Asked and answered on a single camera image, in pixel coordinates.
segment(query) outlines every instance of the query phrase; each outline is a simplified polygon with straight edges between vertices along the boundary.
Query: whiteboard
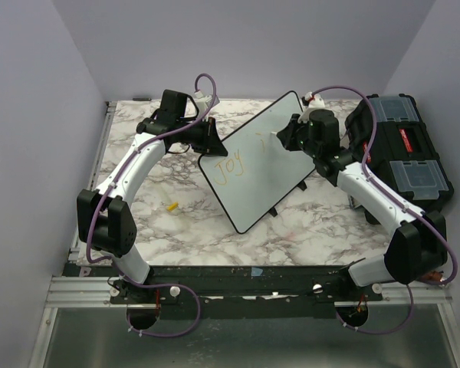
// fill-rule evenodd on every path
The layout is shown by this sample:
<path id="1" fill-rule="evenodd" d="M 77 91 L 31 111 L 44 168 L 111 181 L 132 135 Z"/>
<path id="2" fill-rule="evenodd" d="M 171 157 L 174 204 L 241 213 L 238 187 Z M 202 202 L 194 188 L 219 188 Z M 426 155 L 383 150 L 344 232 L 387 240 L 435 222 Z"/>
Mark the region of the whiteboard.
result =
<path id="1" fill-rule="evenodd" d="M 314 170 L 301 151 L 289 152 L 271 132 L 300 113 L 290 91 L 223 140 L 227 157 L 199 157 L 199 168 L 235 230 L 243 234 Z"/>

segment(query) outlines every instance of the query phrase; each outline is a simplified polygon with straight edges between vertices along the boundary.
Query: red label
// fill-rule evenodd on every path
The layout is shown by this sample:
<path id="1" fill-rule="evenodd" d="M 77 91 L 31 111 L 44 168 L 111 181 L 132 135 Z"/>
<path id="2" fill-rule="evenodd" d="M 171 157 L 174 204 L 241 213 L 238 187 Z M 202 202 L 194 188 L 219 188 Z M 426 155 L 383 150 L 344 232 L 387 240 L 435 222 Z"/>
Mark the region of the red label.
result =
<path id="1" fill-rule="evenodd" d="M 363 142 L 363 152 L 366 152 L 366 148 L 368 148 L 368 143 Z M 368 163 L 371 163 L 371 156 L 370 153 L 368 153 L 368 158 L 366 159 Z"/>
<path id="2" fill-rule="evenodd" d="M 407 138 L 406 130 L 405 129 L 399 129 L 400 136 L 402 137 L 402 140 L 404 141 L 404 145 L 406 146 L 407 152 L 411 153 L 413 151 L 411 143 L 409 142 L 409 138 Z"/>

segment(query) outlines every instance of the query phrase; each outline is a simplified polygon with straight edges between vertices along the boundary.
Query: black toolbox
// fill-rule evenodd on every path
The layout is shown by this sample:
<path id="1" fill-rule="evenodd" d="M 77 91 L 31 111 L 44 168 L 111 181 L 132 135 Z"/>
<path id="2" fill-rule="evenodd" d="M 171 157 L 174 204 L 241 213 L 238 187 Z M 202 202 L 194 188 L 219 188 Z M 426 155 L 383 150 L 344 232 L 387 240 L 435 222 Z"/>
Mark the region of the black toolbox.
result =
<path id="1" fill-rule="evenodd" d="M 378 119 L 368 167 L 403 198 L 427 212 L 441 211 L 453 197 L 453 185 L 429 138 L 411 96 L 368 96 Z M 370 109 L 361 100 L 346 118 L 350 149 L 361 162 L 373 130 Z M 370 214 L 366 219 L 378 223 Z"/>

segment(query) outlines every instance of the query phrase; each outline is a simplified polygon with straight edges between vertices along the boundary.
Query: white marble countertop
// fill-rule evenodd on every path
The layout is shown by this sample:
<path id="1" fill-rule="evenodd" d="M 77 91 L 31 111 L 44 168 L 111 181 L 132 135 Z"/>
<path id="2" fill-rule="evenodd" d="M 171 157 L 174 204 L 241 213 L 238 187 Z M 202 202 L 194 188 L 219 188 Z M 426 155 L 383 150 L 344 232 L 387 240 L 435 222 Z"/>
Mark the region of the white marble countertop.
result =
<path id="1" fill-rule="evenodd" d="M 263 110 L 270 100 L 222 100 L 212 115 L 223 138 Z M 340 122 L 357 100 L 326 103 Z M 117 104 L 100 181 L 128 150 L 136 125 L 159 106 L 151 102 Z M 152 265 L 346 265 L 386 250 L 380 226 L 369 225 L 362 212 L 350 209 L 347 196 L 318 174 L 308 189 L 295 189 L 276 205 L 278 216 L 266 215 L 247 233 L 233 228 L 200 172 L 199 154 L 165 155 L 140 187 L 131 207 L 138 228 L 136 246 Z M 174 202 L 179 207 L 169 212 Z M 85 244 L 77 263 L 87 265 Z"/>

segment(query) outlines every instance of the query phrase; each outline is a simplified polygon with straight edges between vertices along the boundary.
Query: tabletop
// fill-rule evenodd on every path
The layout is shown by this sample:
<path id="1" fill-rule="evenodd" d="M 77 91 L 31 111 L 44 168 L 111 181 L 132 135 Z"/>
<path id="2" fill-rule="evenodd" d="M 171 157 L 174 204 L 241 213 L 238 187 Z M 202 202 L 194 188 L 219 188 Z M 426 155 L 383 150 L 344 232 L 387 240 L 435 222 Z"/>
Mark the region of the tabletop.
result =
<path id="1" fill-rule="evenodd" d="M 99 182 L 104 181 L 129 149 L 136 125 L 159 106 L 120 101 L 103 155 Z M 221 100 L 212 110 L 221 138 L 251 119 L 272 100 Z M 326 107 L 340 122 L 358 100 L 330 100 Z M 369 225 L 361 211 L 349 207 L 346 193 L 312 173 L 307 189 L 294 189 L 245 234 L 238 234 L 198 167 L 199 154 L 167 154 L 141 185 L 131 212 L 136 246 L 152 265 L 347 265 L 380 255 L 388 237 Z M 167 206 L 179 206 L 168 211 Z M 87 265 L 85 244 L 77 260 Z"/>

